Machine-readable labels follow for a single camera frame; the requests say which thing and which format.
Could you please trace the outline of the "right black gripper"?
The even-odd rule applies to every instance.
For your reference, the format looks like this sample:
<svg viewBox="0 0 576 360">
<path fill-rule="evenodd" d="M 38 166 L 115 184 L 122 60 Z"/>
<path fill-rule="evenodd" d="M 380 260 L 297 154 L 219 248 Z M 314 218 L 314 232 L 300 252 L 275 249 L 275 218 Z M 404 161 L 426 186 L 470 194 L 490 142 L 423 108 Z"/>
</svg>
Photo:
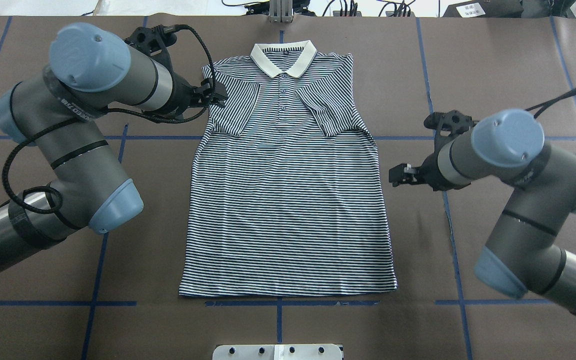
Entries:
<svg viewBox="0 0 576 360">
<path fill-rule="evenodd" d="M 428 155 L 419 167 L 403 162 L 388 170 L 388 182 L 393 187 L 400 185 L 426 184 L 433 191 L 460 190 L 464 185 L 447 180 L 441 173 L 438 165 L 438 154 Z"/>
</svg>

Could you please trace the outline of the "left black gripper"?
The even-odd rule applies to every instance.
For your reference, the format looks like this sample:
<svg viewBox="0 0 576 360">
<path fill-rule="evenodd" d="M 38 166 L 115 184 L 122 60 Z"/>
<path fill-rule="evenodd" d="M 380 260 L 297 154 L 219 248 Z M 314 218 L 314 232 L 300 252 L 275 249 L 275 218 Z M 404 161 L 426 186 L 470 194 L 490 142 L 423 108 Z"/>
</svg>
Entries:
<svg viewBox="0 0 576 360">
<path fill-rule="evenodd" d="M 204 79 L 199 86 L 191 85 L 180 75 L 173 75 L 173 93 L 170 101 L 173 109 L 170 116 L 173 119 L 186 119 L 184 112 L 188 109 L 200 109 L 188 119 L 198 119 L 206 112 L 206 107 L 215 105 L 221 109 L 226 107 L 228 93 L 226 87 L 215 79 Z"/>
</svg>

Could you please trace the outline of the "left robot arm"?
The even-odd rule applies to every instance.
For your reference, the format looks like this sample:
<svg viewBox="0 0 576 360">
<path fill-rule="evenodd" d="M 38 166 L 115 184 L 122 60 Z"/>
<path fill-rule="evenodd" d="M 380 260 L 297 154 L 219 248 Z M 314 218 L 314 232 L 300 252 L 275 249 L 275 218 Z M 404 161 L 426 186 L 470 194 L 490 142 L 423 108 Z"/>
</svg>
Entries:
<svg viewBox="0 0 576 360">
<path fill-rule="evenodd" d="M 0 98 L 0 130 L 16 142 L 1 171 L 0 272 L 82 228 L 106 234 L 144 208 L 134 181 L 95 121 L 109 113 L 157 124 L 224 107 L 212 60 L 199 86 L 174 72 L 168 48 L 186 24 L 138 27 L 127 38 L 86 22 L 66 25 L 49 62 Z"/>
</svg>

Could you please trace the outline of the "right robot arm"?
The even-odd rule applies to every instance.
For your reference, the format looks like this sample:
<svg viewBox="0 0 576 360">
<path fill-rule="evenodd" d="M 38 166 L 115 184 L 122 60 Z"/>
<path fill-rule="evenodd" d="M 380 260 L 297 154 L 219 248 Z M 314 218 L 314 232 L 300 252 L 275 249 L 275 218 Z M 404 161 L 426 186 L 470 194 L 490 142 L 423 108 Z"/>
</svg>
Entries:
<svg viewBox="0 0 576 360">
<path fill-rule="evenodd" d="M 450 191 L 493 176 L 512 187 L 475 275 L 506 297 L 532 292 L 576 316 L 576 254 L 554 243 L 576 214 L 576 153 L 546 141 L 541 123 L 525 109 L 482 120 L 432 112 L 423 125 L 435 130 L 433 152 L 420 166 L 391 168 L 388 181 Z"/>
</svg>

